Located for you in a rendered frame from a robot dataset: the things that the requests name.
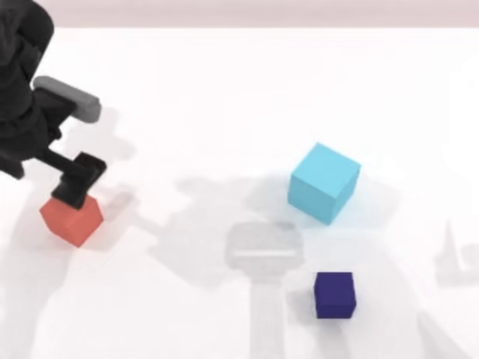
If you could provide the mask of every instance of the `cyan cube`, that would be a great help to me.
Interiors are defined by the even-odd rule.
[[[353,273],[317,273],[314,299],[318,319],[350,319],[356,308]]]
[[[317,144],[292,173],[287,201],[331,224],[353,195],[360,169],[359,163]]]

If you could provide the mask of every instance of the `purple cube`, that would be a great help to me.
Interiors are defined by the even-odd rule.
[[[320,272],[314,282],[316,317],[349,319],[356,308],[353,273]]]

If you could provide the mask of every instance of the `white table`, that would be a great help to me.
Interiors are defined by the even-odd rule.
[[[0,358],[479,358],[478,44],[466,30],[58,30],[39,74],[106,109],[55,148],[108,162],[91,192],[106,222],[71,248],[37,213],[58,173],[1,176]],[[331,227],[286,204],[317,141],[363,164]],[[435,260],[448,220],[457,263]],[[292,241],[275,260],[272,233]],[[358,307],[318,322],[314,273],[335,270],[355,273]]]

